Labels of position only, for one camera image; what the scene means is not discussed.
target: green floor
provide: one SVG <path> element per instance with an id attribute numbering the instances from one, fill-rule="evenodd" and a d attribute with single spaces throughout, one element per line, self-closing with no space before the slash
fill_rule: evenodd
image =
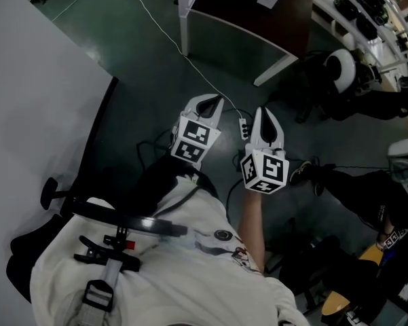
<path id="1" fill-rule="evenodd" d="M 48 0 L 38 7 L 52 20 L 73 1 Z M 162 28 L 179 43 L 174 0 L 143 1 Z M 361 115 L 343 122 L 321 122 L 318 111 L 314 111 L 306 124 L 295 123 L 297 110 L 305 104 L 305 98 L 295 85 L 300 79 L 295 78 L 292 67 L 262 87 L 253 85 L 254 78 L 281 56 L 278 50 L 203 16 L 192 14 L 190 19 L 190 59 L 239 108 L 253 112 L 273 91 L 282 87 L 284 98 L 268 107 L 284 129 L 288 157 L 306 159 L 315 155 L 324 163 L 386 166 L 387 146 L 407 136 L 404 120 L 384 122 Z M 214 90 L 154 25 L 138 0 L 79 0 L 54 24 L 120 80 L 98 134 L 92 163 L 98 173 L 106 168 L 112 170 L 115 175 L 112 182 L 118 189 L 125 190 L 141 173 L 136 143 L 154 139 L 171 127 L 191 97 Z M 312 23 L 309 50 L 340 47 L 331 35 Z M 241 177 L 231 160 L 244 143 L 238 134 L 235 112 L 223 114 L 219 128 L 223 134 L 204 160 L 202 171 L 211 178 L 225 202 L 231 185 Z M 153 160 L 151 148 L 144 153 L 144 159 L 147 164 Z M 349 173 L 364 171 L 349 170 Z M 241 187 L 231 198 L 234 225 L 238 223 L 240 203 Z M 355 214 L 327 192 L 320 198 L 314 197 L 309 185 L 286 187 L 266 197 L 267 242 L 287 231 L 286 222 L 290 217 L 297 219 L 301 231 L 321 237 L 337 235 L 342 247 L 351 253 L 359 253 L 375 240 L 375 233 Z"/>

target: white table leg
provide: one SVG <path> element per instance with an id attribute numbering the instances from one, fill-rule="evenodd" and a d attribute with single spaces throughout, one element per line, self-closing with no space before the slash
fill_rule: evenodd
<path id="1" fill-rule="evenodd" d="M 292 54 L 289 53 L 285 54 L 280 60 L 275 62 L 270 68 L 268 68 L 266 71 L 260 74 L 260 76 L 256 78 L 253 84 L 256 85 L 256 87 L 260 86 L 261 84 L 275 76 L 277 73 L 281 72 L 286 67 L 293 64 L 296 60 L 297 60 L 296 56 L 293 56 Z"/>
<path id="2" fill-rule="evenodd" d="M 179 18 L 181 27 L 181 53 L 184 56 L 189 56 L 189 21 L 187 17 Z"/>

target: table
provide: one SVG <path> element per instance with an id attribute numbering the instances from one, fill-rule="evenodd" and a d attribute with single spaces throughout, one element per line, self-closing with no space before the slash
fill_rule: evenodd
<path id="1" fill-rule="evenodd" d="M 182 9 L 180 3 L 181 47 L 183 55 L 188 56 L 189 27 Z M 312 0 L 278 0 L 272 9 L 257 0 L 195 0 L 189 11 L 232 25 L 285 53 L 254 81 L 256 86 L 306 55 Z"/>

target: black pants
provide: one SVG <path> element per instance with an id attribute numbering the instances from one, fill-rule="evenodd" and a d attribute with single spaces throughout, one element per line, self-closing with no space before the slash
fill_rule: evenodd
<path id="1" fill-rule="evenodd" d="M 191 179 L 194 175 L 199 176 L 196 185 L 217 198 L 216 189 L 206 175 L 197 171 L 188 162 L 173 158 L 171 155 L 165 155 L 152 164 L 125 196 L 115 196 L 102 179 L 92 175 L 79 175 L 71 188 L 70 195 L 84 200 L 91 197 L 101 198 L 114 208 L 127 211 L 130 215 L 150 217 L 157 210 L 158 202 L 175 188 L 178 176 Z M 7 263 L 6 274 L 15 288 L 29 302 L 33 266 L 73 216 L 69 211 L 67 200 L 60 214 L 62 216 L 54 215 L 49 222 L 37 230 L 11 241 L 13 256 Z"/>
<path id="2" fill-rule="evenodd" d="M 388 213 L 392 224 L 398 225 L 395 212 L 405 203 L 407 193 L 383 170 L 353 177 L 326 166 L 311 166 L 307 169 L 307 178 L 324 185 L 347 209 L 378 231 L 383 230 Z"/>

